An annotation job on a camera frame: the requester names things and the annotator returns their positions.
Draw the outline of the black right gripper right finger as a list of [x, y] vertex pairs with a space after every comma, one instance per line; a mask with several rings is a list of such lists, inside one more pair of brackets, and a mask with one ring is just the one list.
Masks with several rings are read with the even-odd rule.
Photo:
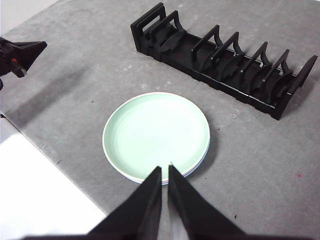
[[168, 166], [168, 197], [191, 240], [308, 240], [306, 236], [249, 234], [205, 200], [174, 165]]

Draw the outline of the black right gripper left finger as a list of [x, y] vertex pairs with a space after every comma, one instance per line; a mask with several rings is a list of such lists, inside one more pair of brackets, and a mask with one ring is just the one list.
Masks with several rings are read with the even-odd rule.
[[162, 170], [157, 166], [143, 183], [87, 234], [33, 235], [25, 240], [155, 240], [162, 209]]

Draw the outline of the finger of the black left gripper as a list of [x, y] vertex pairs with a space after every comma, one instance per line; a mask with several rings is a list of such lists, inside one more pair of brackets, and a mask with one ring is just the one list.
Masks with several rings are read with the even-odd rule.
[[17, 64], [25, 70], [28, 70], [37, 57], [47, 47], [45, 41], [31, 42], [10, 42], [5, 44], [8, 47], [6, 54], [12, 64]]

